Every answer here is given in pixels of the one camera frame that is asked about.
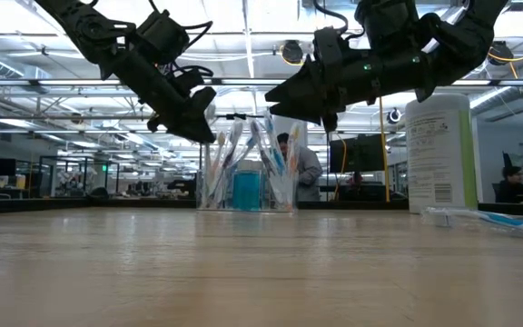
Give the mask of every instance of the table surface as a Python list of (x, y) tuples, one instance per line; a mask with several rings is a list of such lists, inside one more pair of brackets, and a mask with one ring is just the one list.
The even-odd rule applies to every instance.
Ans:
[(404, 212), (0, 214), (0, 326), (523, 326), (523, 239)]

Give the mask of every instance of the man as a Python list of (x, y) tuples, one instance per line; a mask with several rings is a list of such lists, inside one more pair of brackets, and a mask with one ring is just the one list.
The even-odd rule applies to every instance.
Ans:
[(516, 166), (504, 167), (504, 180), (499, 183), (496, 196), (497, 203), (523, 203), (522, 168)]
[[(288, 155), (287, 133), (278, 135), (281, 153)], [(298, 201), (299, 202), (317, 202), (320, 200), (320, 188), (318, 179), (322, 176), (322, 167), (318, 161), (318, 156), (309, 148), (301, 146), (298, 158)]]

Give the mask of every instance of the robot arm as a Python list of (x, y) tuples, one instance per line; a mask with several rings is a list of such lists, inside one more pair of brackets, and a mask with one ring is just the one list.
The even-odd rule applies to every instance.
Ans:
[(164, 124), (170, 134), (214, 142), (204, 111), (216, 93), (205, 87), (191, 96), (191, 89), (204, 83), (200, 70), (178, 67), (181, 74), (175, 76), (157, 68), (175, 64), (189, 46), (186, 28), (173, 21), (168, 11), (152, 12), (137, 28), (97, 12), (98, 0), (89, 5), (79, 0), (35, 1), (62, 26), (86, 60), (100, 66), (103, 80), (115, 74), (139, 96), (141, 104), (154, 109), (150, 130), (155, 132)]
[[(419, 19), (414, 0), (362, 0), (355, 19), (370, 49), (350, 49), (348, 38), (332, 27), (316, 31), (314, 60), (308, 55), (297, 74), (266, 94), (266, 101), (277, 103), (271, 113), (324, 123), (331, 132), (348, 104), (374, 104), (380, 96), (411, 89), (422, 102), (436, 86), (452, 84), (485, 60), (507, 2), (471, 0), (451, 25), (436, 14)], [(439, 45), (423, 52), (432, 39)]]

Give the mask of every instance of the gray shirt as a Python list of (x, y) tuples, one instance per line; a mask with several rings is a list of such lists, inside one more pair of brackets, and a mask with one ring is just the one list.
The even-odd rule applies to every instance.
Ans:
[(318, 179), (322, 176), (322, 167), (316, 153), (305, 146), (300, 147), (298, 173), (298, 201), (319, 201)]

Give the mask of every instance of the person sitting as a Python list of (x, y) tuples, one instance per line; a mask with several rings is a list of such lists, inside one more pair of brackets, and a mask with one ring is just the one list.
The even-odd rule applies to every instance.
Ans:
[(496, 203), (523, 203), (522, 168), (516, 166), (504, 167), (496, 195)]
[[(289, 138), (287, 133), (278, 135), (278, 143), (284, 157), (288, 154)], [(300, 147), (298, 173), (298, 201), (318, 202), (320, 200), (318, 179), (322, 176), (322, 167), (318, 155), (305, 146)]]

